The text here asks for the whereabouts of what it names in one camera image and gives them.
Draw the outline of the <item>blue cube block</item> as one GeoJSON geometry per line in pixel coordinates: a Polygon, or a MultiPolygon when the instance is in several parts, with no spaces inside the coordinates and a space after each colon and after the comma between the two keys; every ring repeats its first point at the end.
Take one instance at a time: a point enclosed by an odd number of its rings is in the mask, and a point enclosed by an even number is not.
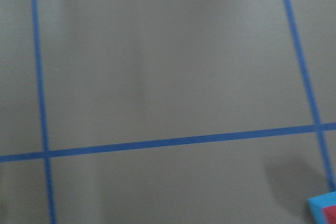
{"type": "Polygon", "coordinates": [[[326,224],[323,214],[323,208],[335,205],[335,192],[310,198],[308,199],[308,204],[314,217],[315,223],[326,224]]]}

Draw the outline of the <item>red cube block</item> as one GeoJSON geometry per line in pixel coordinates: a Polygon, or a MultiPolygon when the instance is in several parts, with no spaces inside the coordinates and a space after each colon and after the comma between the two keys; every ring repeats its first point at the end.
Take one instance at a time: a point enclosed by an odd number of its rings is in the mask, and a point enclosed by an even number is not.
{"type": "Polygon", "coordinates": [[[336,205],[323,208],[326,224],[336,224],[336,205]]]}

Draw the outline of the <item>brown paper table cover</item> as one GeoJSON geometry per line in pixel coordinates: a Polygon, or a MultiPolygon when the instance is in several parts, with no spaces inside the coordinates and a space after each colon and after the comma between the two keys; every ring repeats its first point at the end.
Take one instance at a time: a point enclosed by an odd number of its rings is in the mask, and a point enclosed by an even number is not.
{"type": "Polygon", "coordinates": [[[314,223],[335,0],[1,0],[1,223],[314,223]]]}

